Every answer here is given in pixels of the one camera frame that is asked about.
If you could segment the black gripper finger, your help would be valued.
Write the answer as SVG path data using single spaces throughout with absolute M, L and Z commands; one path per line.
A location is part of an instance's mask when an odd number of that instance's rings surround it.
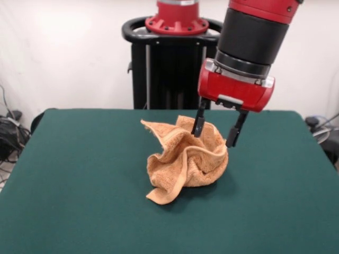
M 235 125 L 230 129 L 226 139 L 226 147 L 235 147 L 242 127 L 247 119 L 248 111 L 239 111 L 239 117 Z
M 204 111 L 206 109 L 207 105 L 207 100 L 202 99 L 197 111 L 197 115 L 195 117 L 194 125 L 191 134 L 194 135 L 195 137 L 200 137 L 203 126 L 205 123 L 205 118 L 204 118 Z

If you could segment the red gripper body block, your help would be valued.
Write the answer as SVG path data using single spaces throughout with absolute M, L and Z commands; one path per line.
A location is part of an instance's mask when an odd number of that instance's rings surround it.
M 228 108 L 237 107 L 251 112 L 262 111 L 269 102 L 275 85 L 275 78 L 267 77 L 262 83 L 240 81 L 202 66 L 198 82 L 198 93 L 211 101 L 224 102 Z

